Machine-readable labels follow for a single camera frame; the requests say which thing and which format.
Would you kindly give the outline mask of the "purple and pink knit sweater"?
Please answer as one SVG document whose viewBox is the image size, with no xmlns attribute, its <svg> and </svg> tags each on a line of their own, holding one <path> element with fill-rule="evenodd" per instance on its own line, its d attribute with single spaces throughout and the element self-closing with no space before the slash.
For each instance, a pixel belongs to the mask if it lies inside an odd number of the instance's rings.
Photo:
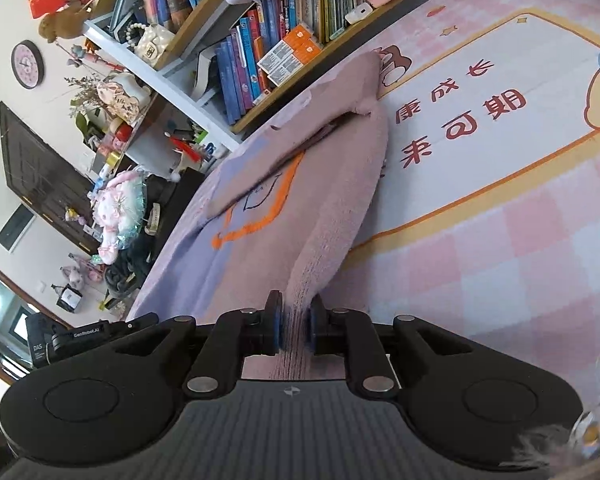
<svg viewBox="0 0 600 480">
<path fill-rule="evenodd" d="M 222 314 L 283 296 L 279 354 L 255 356 L 251 378 L 335 377 L 309 352 L 312 298 L 353 245 L 380 179 L 389 122 L 378 101 L 381 59 L 368 51 L 309 89 L 224 159 L 198 188 L 140 289 L 132 315 Z"/>
</svg>

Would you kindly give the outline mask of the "pink white plush bouquet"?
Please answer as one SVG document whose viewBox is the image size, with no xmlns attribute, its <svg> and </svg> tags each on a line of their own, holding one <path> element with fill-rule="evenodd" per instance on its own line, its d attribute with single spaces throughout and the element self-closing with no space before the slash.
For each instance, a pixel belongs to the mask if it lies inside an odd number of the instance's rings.
<svg viewBox="0 0 600 480">
<path fill-rule="evenodd" d="M 146 172 L 142 168 L 122 171 L 88 197 L 93 220 L 102 229 L 97 258 L 110 266 L 143 229 Z"/>
</svg>

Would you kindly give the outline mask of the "pink checkered table mat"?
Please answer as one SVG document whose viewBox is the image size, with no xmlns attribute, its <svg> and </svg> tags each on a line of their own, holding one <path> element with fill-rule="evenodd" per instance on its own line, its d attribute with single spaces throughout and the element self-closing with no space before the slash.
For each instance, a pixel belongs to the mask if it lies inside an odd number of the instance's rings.
<svg viewBox="0 0 600 480">
<path fill-rule="evenodd" d="M 368 51 L 381 59 L 386 156 L 316 295 L 379 323 L 417 316 L 597 402 L 600 0 L 431 0 L 252 136 Z"/>
</svg>

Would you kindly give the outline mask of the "upper orange white box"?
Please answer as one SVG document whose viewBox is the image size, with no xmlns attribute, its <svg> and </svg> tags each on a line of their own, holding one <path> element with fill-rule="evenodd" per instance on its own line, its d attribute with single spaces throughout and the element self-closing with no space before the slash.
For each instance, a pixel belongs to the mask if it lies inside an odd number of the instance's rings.
<svg viewBox="0 0 600 480">
<path fill-rule="evenodd" d="M 308 44 L 309 42 L 319 44 L 315 40 L 313 35 L 309 32 L 309 29 L 307 29 L 306 26 L 304 26 L 303 24 L 297 25 L 295 28 L 291 29 L 289 34 L 280 41 L 286 42 L 288 46 L 291 46 L 292 50 L 296 50 L 304 44 Z M 268 53 L 260 59 L 260 61 L 258 62 L 258 66 L 261 70 L 263 70 L 266 73 L 266 76 L 268 76 L 268 73 L 270 72 L 271 67 L 273 66 L 273 62 L 271 61 L 271 57 Z"/>
</svg>

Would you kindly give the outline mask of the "cream quilted pearl handbag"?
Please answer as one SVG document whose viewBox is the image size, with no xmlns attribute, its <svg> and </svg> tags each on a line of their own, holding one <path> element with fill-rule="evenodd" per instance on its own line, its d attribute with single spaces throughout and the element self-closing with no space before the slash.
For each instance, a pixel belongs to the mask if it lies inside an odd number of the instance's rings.
<svg viewBox="0 0 600 480">
<path fill-rule="evenodd" d="M 159 58 L 175 37 L 170 29 L 160 24 L 133 23 L 126 30 L 126 40 L 131 42 L 134 32 L 140 34 L 140 39 L 134 46 L 134 53 L 151 67 L 158 64 Z"/>
</svg>

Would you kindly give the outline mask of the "brown teddy bear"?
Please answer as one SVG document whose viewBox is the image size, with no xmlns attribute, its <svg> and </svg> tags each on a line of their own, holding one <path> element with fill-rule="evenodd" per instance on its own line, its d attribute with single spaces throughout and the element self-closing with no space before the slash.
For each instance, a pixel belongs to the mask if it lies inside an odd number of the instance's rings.
<svg viewBox="0 0 600 480">
<path fill-rule="evenodd" d="M 38 23 L 38 34 L 49 44 L 57 39 L 76 39 L 83 35 L 85 22 L 93 13 L 94 1 L 81 4 L 70 3 L 68 6 L 45 12 Z"/>
</svg>

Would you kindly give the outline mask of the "row of leaning books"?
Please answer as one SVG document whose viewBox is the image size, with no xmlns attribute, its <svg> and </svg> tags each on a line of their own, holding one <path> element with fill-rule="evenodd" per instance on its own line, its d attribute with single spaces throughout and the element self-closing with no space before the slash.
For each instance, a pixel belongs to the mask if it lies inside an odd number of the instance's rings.
<svg viewBox="0 0 600 480">
<path fill-rule="evenodd" d="M 213 47 L 227 122 L 232 126 L 278 88 L 258 62 L 303 24 L 323 48 L 349 26 L 344 17 L 366 0 L 252 0 Z"/>
</svg>

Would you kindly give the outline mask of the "small white eraser box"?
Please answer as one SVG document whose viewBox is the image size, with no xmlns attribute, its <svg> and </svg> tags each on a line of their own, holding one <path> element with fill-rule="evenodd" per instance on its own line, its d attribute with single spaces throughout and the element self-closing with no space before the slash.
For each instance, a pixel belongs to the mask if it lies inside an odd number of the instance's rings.
<svg viewBox="0 0 600 480">
<path fill-rule="evenodd" d="M 373 7 L 368 2 L 363 2 L 349 11 L 344 19 L 349 25 L 354 25 L 368 18 L 370 14 L 372 14 L 373 10 Z"/>
</svg>

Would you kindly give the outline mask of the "black wall television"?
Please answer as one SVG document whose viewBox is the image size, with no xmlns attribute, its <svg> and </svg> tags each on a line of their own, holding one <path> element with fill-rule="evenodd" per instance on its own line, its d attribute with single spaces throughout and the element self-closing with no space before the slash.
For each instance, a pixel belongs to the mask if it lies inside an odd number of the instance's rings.
<svg viewBox="0 0 600 480">
<path fill-rule="evenodd" d="M 57 232 L 90 255 L 98 241 L 76 221 L 71 209 L 91 219 L 87 192 L 92 182 L 35 134 L 5 103 L 0 103 L 1 149 L 7 186 Z"/>
</svg>

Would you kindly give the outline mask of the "pink round wall clock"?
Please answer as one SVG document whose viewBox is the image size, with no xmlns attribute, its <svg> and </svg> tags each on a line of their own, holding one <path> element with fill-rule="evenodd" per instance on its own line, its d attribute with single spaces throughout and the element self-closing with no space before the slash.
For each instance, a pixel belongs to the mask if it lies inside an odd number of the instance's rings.
<svg viewBox="0 0 600 480">
<path fill-rule="evenodd" d="M 30 40 L 20 41 L 10 55 L 12 72 L 21 87 L 32 90 L 42 84 L 45 75 L 42 54 Z"/>
</svg>

